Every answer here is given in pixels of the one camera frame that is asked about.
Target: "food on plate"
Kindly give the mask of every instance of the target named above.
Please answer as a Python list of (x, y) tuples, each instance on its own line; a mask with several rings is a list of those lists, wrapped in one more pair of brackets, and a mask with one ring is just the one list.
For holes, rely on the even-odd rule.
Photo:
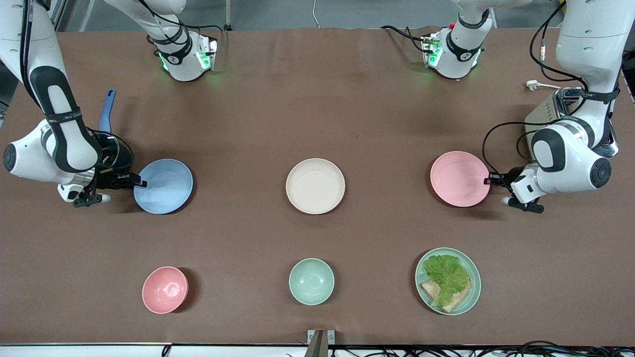
[(432, 297), (432, 306), (446, 313), (452, 312), (467, 296), (472, 281), (465, 268), (452, 255), (435, 255), (424, 262), (425, 273), (430, 280), (421, 284)]

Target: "bowl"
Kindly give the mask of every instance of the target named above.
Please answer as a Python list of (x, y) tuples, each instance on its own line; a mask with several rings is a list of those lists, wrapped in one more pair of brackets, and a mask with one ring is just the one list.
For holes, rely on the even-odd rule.
[(135, 186), (135, 201), (144, 211), (162, 215), (178, 210), (192, 194), (194, 177), (179, 160), (160, 159), (139, 173), (148, 187)]
[(144, 305), (155, 314), (167, 314), (179, 307), (187, 296), (187, 278), (175, 267), (160, 267), (145, 279)]
[(430, 170), (434, 192), (445, 202), (457, 207), (477, 205), (487, 197), (490, 185), (485, 179), (490, 171), (476, 156), (464, 151), (441, 155)]
[[(428, 293), (425, 292), (425, 290), (421, 287), (422, 283), (430, 280), (430, 277), (425, 273), (424, 263), (429, 257), (432, 257), (433, 255), (451, 255), (458, 258), (458, 261), (467, 271), (467, 275), (469, 275), (470, 280), (472, 280), (472, 288), (467, 293), (467, 296), (450, 313), (446, 313), (445, 311), (443, 311), (440, 306), (432, 306), (432, 297), (430, 297), (430, 295), (428, 295)], [(463, 252), (452, 248), (436, 248), (424, 254), (424, 256), (421, 257), (421, 259), (419, 260), (417, 268), (415, 269), (415, 285), (417, 286), (417, 292), (419, 293), (419, 296), (425, 302), (425, 304), (428, 305), (435, 312), (443, 315), (453, 316), (464, 314), (467, 311), (470, 311), (470, 309), (472, 309), (472, 307), (476, 305), (478, 298), (481, 296), (481, 275), (478, 273), (476, 265), (474, 264), (472, 259), (470, 259)]]
[(289, 274), (289, 289), (293, 297), (305, 305), (320, 305), (335, 288), (335, 275), (326, 262), (307, 258), (295, 264)]

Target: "blue plate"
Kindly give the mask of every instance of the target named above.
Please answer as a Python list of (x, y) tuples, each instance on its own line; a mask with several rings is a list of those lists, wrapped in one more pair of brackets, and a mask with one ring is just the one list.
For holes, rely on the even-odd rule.
[(162, 215), (178, 210), (192, 194), (194, 177), (181, 161), (160, 159), (139, 173), (148, 187), (135, 186), (135, 201), (144, 211)]

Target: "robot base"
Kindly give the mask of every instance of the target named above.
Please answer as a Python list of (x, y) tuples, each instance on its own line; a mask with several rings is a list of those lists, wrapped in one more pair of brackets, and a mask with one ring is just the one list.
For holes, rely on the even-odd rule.
[(192, 38), (192, 49), (180, 64), (172, 63), (178, 61), (178, 59), (172, 59), (171, 56), (164, 58), (159, 54), (163, 62), (163, 69), (168, 71), (172, 78), (181, 82), (193, 81), (205, 71), (213, 71), (218, 48), (218, 43), (215, 39), (210, 39), (194, 31), (189, 31), (189, 35)]
[(450, 52), (445, 46), (446, 37), (450, 31), (446, 27), (435, 34), (431, 34), (430, 37), (422, 38), (423, 49), (432, 51), (431, 54), (424, 52), (424, 64), (426, 67), (437, 71), (443, 77), (451, 79), (463, 78), (476, 65), (481, 50), (474, 55), (473, 59), (466, 62), (459, 61), (454, 53)]

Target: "mint green bowl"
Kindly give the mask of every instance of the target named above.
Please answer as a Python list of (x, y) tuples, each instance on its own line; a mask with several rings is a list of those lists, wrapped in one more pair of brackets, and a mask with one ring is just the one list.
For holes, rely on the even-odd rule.
[(326, 262), (307, 258), (295, 264), (289, 274), (289, 289), (293, 297), (305, 305), (320, 305), (331, 296), (335, 275)]
[[(424, 262), (428, 258), (435, 255), (451, 255), (458, 258), (458, 261), (467, 271), (470, 280), (472, 280), (472, 288), (467, 293), (465, 299), (463, 299), (463, 301), (449, 314), (443, 311), (443, 309), (441, 309), (440, 307), (432, 306), (432, 297), (430, 297), (430, 295), (428, 295), (428, 293), (425, 292), (425, 290), (421, 287), (422, 283), (430, 280), (430, 277), (425, 273)], [(425, 302), (425, 304), (428, 305), (432, 310), (435, 310), (437, 313), (443, 315), (452, 316), (464, 314), (472, 307), (474, 307), (474, 305), (476, 305), (478, 298), (481, 296), (481, 275), (478, 273), (476, 265), (474, 264), (472, 259), (470, 259), (463, 252), (452, 248), (436, 248), (424, 254), (424, 256), (421, 257), (421, 259), (419, 260), (419, 264), (417, 264), (417, 268), (415, 269), (415, 285), (417, 286), (419, 296), (421, 296), (421, 299)]]

